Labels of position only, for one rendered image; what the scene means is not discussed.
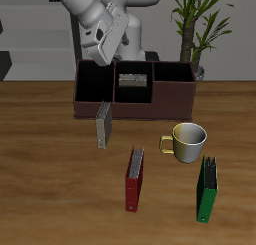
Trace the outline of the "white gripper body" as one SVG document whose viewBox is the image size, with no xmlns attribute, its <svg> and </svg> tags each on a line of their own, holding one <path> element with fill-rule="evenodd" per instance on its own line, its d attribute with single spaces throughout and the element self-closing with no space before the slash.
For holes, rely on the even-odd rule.
<svg viewBox="0 0 256 245">
<path fill-rule="evenodd" d="M 95 46 L 88 49 L 89 55 L 99 66 L 111 63 L 129 22 L 125 12 L 113 2 L 107 5 L 107 10 L 113 16 L 113 23 L 110 28 L 103 20 L 98 23 L 96 33 L 102 32 L 103 36 Z"/>
</svg>

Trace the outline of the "yellow book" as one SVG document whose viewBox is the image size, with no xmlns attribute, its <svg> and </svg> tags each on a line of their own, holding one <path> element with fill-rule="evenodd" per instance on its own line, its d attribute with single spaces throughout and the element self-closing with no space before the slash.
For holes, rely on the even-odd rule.
<svg viewBox="0 0 256 245">
<path fill-rule="evenodd" d="M 111 103 L 103 101 L 95 119 L 97 146 L 105 149 L 112 131 Z"/>
<path fill-rule="evenodd" d="M 120 74 L 118 82 L 120 86 L 147 86 L 147 75 Z"/>
</svg>

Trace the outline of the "dark brown desk caddy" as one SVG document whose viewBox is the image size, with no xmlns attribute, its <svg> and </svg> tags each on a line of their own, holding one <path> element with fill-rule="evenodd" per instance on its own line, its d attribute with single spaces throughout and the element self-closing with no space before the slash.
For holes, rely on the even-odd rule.
<svg viewBox="0 0 256 245">
<path fill-rule="evenodd" d="M 121 86 L 121 74 L 144 74 L 145 86 Z M 196 79 L 189 63 L 121 61 L 105 67 L 78 62 L 74 117 L 93 119 L 102 102 L 111 104 L 115 120 L 189 121 Z"/>
</svg>

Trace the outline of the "red book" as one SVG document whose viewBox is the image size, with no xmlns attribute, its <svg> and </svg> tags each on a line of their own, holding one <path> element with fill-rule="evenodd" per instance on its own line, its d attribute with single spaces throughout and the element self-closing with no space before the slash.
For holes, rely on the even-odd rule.
<svg viewBox="0 0 256 245">
<path fill-rule="evenodd" d="M 144 150 L 132 148 L 125 175 L 125 202 L 128 212 L 136 212 L 143 180 Z"/>
</svg>

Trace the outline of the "green book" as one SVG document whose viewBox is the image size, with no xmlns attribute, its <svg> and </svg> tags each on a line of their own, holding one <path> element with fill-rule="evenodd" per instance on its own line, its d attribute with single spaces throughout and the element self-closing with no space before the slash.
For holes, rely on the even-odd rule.
<svg viewBox="0 0 256 245">
<path fill-rule="evenodd" d="M 218 191 L 216 158 L 203 157 L 197 183 L 196 220 L 207 223 Z"/>
</svg>

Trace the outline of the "green pot plant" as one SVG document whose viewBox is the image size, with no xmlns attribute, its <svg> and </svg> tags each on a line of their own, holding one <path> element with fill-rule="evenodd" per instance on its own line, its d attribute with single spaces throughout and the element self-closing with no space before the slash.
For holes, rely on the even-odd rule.
<svg viewBox="0 0 256 245">
<path fill-rule="evenodd" d="M 229 17 L 223 19 L 216 27 L 213 27 L 219 10 L 205 16 L 205 13 L 220 0 L 175 0 L 178 7 L 173 14 L 177 13 L 181 18 L 176 20 L 179 28 L 177 33 L 182 37 L 180 61 L 190 62 L 197 81 L 202 81 L 205 69 L 199 65 L 201 54 L 204 50 L 214 49 L 212 42 L 218 37 L 230 34 L 231 30 L 225 30 Z"/>
</svg>

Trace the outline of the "yellow and white mug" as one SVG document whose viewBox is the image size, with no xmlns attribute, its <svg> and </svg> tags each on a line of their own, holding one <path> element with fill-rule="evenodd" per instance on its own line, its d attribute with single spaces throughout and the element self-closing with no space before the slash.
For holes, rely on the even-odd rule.
<svg viewBox="0 0 256 245">
<path fill-rule="evenodd" d="M 173 154 L 182 163 L 190 164 L 197 160 L 207 139 L 206 131 L 194 123 L 177 124 L 172 135 L 163 135 L 160 138 L 159 149 L 161 153 Z M 164 149 L 163 142 L 169 140 L 173 143 L 172 149 Z"/>
</svg>

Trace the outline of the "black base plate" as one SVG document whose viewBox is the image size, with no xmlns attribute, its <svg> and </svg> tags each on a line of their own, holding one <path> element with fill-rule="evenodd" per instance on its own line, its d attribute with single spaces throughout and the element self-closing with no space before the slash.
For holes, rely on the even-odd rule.
<svg viewBox="0 0 256 245">
<path fill-rule="evenodd" d="M 146 61 L 159 61 L 159 56 L 154 51 L 146 51 L 145 52 L 145 60 Z"/>
</svg>

